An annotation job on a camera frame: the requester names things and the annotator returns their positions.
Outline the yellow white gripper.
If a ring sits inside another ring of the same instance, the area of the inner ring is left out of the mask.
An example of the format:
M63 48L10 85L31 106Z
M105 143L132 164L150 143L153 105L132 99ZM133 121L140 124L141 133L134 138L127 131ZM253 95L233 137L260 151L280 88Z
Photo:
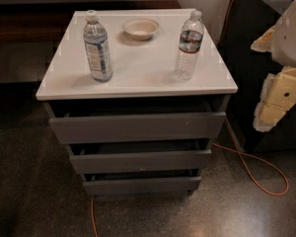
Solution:
M270 52L282 65L279 73L267 74L254 112L253 127L267 132L296 105L296 31L273 26L252 43L251 50Z

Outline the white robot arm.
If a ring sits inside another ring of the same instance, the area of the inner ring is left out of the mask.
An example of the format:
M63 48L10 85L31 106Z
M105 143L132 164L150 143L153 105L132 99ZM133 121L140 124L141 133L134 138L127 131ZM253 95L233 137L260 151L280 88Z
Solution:
M254 113L255 130L267 132L296 104L296 0L251 50L270 52L272 60L283 66L279 73L267 74Z

